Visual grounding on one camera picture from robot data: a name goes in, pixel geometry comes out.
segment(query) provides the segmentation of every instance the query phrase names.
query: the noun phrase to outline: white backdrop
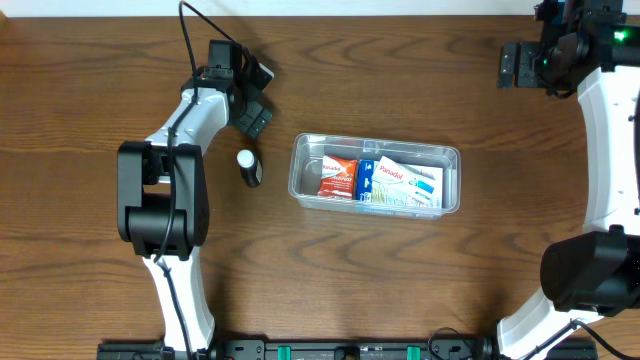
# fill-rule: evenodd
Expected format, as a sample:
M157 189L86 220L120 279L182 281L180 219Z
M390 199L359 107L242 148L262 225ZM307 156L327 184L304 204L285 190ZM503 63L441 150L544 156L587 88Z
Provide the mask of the white backdrop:
M191 0L207 15L531 15L542 0ZM174 16L177 0L0 0L8 17ZM640 14L640 0L625 0Z

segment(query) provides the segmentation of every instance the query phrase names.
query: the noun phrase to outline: bottle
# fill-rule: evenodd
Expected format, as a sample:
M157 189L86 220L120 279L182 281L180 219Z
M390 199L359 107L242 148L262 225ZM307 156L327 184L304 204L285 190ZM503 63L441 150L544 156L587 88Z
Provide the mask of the bottle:
M262 164L258 156L251 150L241 150L238 153L240 174L249 187L256 187L262 182Z

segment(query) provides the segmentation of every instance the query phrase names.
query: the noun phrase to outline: white bottle cap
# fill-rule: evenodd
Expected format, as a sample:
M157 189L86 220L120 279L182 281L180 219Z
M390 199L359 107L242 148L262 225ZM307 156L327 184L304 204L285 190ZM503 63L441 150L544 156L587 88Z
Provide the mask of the white bottle cap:
M252 167L255 161L253 153L249 150L241 150L238 153L238 164L245 169Z

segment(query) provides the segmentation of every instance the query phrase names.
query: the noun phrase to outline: wooden table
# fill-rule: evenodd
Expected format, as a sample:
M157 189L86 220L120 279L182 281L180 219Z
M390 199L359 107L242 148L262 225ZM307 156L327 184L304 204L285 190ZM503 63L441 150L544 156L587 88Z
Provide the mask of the wooden table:
M500 46L530 17L222 18L276 73L247 188L233 128L205 157L202 249L219 329L271 339L490 334L539 286L545 248L581 233L586 139L574 98L496 89ZM206 25L189 20L199 64ZM189 77L176 18L9 19L0 32L0 348L90 359L106 339L157 339L147 269L116 231L116 149L173 112ZM302 132L446 144L457 213L438 221L307 210L287 192ZM640 352L640 317L595 328Z

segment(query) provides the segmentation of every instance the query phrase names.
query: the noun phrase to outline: clear plastic bin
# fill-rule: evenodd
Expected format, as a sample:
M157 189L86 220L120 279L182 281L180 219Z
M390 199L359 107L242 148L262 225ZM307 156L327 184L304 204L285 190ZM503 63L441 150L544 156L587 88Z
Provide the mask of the clear plastic bin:
M444 175L442 208L402 207L319 197L324 155L348 160L380 160L386 156L399 164L440 167ZM289 193L307 208L435 220L460 207L460 181L460 152L450 146L300 134L291 157Z

